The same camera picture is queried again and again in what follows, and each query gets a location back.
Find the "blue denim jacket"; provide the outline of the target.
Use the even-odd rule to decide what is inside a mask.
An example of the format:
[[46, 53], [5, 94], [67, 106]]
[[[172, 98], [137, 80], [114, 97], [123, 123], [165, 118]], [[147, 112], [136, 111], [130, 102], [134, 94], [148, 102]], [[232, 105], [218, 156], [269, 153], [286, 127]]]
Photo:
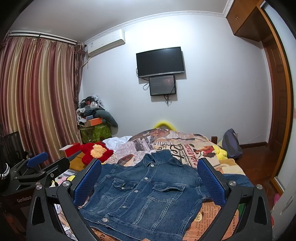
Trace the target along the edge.
[[89, 226], [119, 240], [182, 240], [210, 198], [197, 170], [163, 150], [134, 166], [102, 165], [80, 212]]

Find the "clutter pile of clothes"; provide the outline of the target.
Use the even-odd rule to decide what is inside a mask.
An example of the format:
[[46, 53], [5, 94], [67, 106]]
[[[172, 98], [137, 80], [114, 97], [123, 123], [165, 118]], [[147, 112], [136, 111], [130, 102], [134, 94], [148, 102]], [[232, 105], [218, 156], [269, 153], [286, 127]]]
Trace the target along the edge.
[[76, 118], [79, 126], [85, 126], [88, 117], [94, 118], [97, 110], [105, 110], [102, 100], [97, 95], [88, 96], [78, 104]]

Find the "red box beside bed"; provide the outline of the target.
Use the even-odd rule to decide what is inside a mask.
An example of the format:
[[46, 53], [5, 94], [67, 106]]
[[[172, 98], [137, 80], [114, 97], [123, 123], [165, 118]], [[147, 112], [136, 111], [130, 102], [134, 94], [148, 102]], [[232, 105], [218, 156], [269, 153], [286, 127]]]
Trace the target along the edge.
[[62, 147], [61, 149], [59, 149], [59, 151], [63, 157], [69, 158], [70, 156], [73, 156], [74, 154], [80, 151], [80, 146], [80, 143], [73, 143], [70, 145], [66, 145], [65, 147]]

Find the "green patterned storage box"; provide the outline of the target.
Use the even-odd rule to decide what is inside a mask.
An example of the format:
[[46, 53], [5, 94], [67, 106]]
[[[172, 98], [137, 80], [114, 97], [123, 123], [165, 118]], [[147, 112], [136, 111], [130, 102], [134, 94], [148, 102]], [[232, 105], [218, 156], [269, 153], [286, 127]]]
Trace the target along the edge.
[[83, 144], [103, 141], [111, 137], [111, 129], [108, 124], [99, 124], [87, 128], [79, 128]]

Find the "orange shoe box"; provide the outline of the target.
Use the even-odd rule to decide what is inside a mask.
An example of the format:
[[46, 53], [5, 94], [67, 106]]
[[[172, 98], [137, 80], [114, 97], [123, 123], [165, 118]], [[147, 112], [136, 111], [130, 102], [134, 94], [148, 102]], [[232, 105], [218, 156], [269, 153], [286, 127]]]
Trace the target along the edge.
[[103, 123], [102, 118], [93, 118], [91, 120], [87, 120], [84, 124], [84, 126], [86, 128], [91, 127], [91, 126], [96, 126], [96, 125], [100, 125]]

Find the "white cloth on bed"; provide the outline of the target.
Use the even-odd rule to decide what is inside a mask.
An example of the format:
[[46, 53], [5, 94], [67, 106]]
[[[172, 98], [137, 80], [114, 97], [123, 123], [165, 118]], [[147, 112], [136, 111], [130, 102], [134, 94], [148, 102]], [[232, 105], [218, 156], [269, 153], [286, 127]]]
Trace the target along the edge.
[[116, 152], [122, 145], [127, 143], [130, 140], [130, 138], [131, 136], [112, 137], [112, 138], [107, 138], [102, 142], [106, 145], [108, 149]]

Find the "grey pillow on pile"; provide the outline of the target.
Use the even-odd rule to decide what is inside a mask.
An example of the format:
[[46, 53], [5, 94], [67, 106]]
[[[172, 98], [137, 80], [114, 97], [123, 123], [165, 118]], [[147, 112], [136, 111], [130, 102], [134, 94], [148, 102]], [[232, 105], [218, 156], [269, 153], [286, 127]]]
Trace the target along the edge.
[[116, 120], [113, 118], [113, 116], [108, 111], [97, 110], [94, 117], [105, 119], [106, 122], [114, 128], [118, 127], [118, 123], [116, 122]]

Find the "yellow fleece blanket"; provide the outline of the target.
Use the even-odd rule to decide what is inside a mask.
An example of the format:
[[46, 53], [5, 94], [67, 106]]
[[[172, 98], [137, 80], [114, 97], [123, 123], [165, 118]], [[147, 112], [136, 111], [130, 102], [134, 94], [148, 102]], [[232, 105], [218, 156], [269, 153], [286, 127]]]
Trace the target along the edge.
[[213, 144], [214, 153], [219, 161], [228, 159], [227, 152], [219, 147], [217, 144]]

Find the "striped red gold curtain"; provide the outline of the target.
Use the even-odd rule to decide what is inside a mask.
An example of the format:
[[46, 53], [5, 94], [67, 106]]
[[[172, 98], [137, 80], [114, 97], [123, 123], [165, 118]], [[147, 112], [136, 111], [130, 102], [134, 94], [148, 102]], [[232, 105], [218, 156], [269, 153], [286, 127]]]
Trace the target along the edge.
[[18, 132], [26, 150], [46, 152], [78, 143], [76, 108], [84, 60], [82, 43], [40, 37], [7, 37], [1, 43], [1, 128]]

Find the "grey purple backpack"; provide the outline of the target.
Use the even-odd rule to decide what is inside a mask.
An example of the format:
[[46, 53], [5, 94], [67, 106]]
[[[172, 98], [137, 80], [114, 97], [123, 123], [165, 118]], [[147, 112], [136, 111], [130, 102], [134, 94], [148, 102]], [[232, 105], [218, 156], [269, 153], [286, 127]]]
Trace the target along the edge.
[[227, 152], [229, 159], [237, 159], [242, 155], [236, 132], [231, 128], [226, 131], [222, 138], [222, 149]]

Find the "newspaper print bed blanket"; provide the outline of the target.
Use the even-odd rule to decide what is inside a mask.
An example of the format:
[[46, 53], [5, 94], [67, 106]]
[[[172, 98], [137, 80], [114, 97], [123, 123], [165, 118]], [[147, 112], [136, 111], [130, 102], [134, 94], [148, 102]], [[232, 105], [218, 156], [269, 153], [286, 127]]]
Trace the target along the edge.
[[[212, 145], [213, 143], [207, 137], [198, 133], [188, 134], [163, 128], [155, 128], [131, 137], [127, 143], [114, 152], [102, 165], [119, 164], [125, 167], [134, 166], [139, 163], [146, 154], [168, 150], [171, 155], [180, 160], [181, 163], [189, 165], [196, 170], [198, 161], [201, 158], [206, 158], [216, 170], [222, 173], [219, 160], [214, 153]], [[234, 178], [245, 177], [245, 175], [239, 174], [226, 175]], [[88, 202], [90, 196], [80, 209]], [[182, 240], [198, 240], [209, 227], [219, 210], [220, 207], [215, 205], [210, 199], [204, 201], [197, 216], [190, 227], [185, 231]], [[95, 228], [92, 228], [92, 230], [99, 240], [119, 240]]]

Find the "white air conditioner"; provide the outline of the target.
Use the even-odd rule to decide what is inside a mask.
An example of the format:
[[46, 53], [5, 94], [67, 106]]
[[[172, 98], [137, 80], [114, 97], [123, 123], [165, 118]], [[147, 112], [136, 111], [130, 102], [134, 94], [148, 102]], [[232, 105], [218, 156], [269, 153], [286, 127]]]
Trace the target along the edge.
[[122, 29], [108, 33], [102, 37], [94, 37], [86, 42], [87, 56], [94, 57], [125, 44], [125, 33]]

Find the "small black wall monitor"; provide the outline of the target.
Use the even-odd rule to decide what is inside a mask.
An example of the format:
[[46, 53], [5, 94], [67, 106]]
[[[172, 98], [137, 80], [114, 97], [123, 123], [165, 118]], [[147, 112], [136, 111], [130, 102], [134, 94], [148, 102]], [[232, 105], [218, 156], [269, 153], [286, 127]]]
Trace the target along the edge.
[[149, 78], [150, 96], [176, 94], [176, 81], [174, 75], [164, 75]]

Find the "wall mounted black television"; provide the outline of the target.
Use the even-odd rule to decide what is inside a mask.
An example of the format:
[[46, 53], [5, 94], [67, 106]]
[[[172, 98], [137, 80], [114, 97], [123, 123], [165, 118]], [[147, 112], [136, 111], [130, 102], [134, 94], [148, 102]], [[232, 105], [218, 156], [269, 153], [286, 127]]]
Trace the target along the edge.
[[138, 77], [185, 73], [181, 47], [171, 47], [136, 54]]

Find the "brown wooden wall cabinet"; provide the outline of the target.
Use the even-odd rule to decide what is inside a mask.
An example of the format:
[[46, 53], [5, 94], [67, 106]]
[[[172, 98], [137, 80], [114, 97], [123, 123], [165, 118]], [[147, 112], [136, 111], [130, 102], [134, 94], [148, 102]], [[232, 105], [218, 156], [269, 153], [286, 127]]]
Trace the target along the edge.
[[235, 0], [227, 15], [227, 21], [237, 37], [260, 42], [272, 34], [259, 10], [262, 1]]

